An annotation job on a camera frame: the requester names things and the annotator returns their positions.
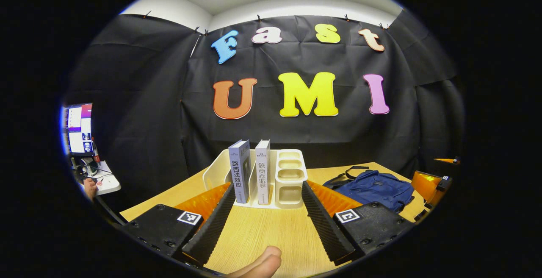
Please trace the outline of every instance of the blue backpack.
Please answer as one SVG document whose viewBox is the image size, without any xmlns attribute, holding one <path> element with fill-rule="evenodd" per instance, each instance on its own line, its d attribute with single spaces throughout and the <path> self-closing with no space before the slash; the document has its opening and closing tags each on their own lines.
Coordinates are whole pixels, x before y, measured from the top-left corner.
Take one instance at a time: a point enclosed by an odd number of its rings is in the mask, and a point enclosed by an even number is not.
<svg viewBox="0 0 542 278">
<path fill-rule="evenodd" d="M 350 169 L 363 168 L 368 169 L 360 166 Z M 355 178 L 348 174 L 350 169 L 323 185 L 362 204 L 377 201 L 395 213 L 401 212 L 405 205 L 414 199 L 412 195 L 414 187 L 407 181 L 401 181 L 389 173 L 380 173 L 377 170 L 367 170 Z M 336 181 L 343 175 L 348 179 Z"/>
</svg>

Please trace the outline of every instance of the computer monitor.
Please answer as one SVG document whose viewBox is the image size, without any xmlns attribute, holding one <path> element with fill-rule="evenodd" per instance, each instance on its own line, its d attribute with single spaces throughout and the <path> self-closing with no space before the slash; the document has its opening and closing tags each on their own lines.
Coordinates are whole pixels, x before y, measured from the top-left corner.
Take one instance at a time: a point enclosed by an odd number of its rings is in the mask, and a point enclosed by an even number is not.
<svg viewBox="0 0 542 278">
<path fill-rule="evenodd" d="M 92 103 L 72 104 L 62 108 L 64 152 L 77 157 L 92 157 Z"/>
</svg>

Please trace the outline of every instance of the yellow letter m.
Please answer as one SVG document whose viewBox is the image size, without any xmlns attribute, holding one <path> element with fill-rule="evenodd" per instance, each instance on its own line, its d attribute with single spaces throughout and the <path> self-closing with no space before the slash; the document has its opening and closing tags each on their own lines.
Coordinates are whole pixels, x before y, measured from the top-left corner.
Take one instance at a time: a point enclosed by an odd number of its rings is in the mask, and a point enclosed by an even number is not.
<svg viewBox="0 0 542 278">
<path fill-rule="evenodd" d="M 296 100 L 303 113 L 307 116 L 310 114 L 316 99 L 318 99 L 318 104 L 314 109 L 316 116 L 337 116 L 339 114 L 333 98 L 335 75 L 331 72 L 317 73 L 310 88 L 295 72 L 283 73 L 279 75 L 279 80 L 284 83 L 284 108 L 280 110 L 282 117 L 298 116 L 299 110 L 296 108 Z"/>
</svg>

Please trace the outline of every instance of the book spine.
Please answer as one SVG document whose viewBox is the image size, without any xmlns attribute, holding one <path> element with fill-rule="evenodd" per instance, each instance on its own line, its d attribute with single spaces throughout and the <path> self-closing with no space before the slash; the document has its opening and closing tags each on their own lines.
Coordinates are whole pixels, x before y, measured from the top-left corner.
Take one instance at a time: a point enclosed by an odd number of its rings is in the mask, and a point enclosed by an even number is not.
<svg viewBox="0 0 542 278">
<path fill-rule="evenodd" d="M 232 166 L 232 181 L 235 189 L 235 197 L 238 203 L 246 203 L 245 182 L 243 181 L 243 163 L 241 162 L 240 148 L 230 149 L 230 161 Z"/>
<path fill-rule="evenodd" d="M 256 151 L 256 168 L 256 180 L 258 184 L 258 203 L 260 205 L 267 205 L 269 204 L 269 164 L 267 149 L 258 149 Z"/>
</svg>

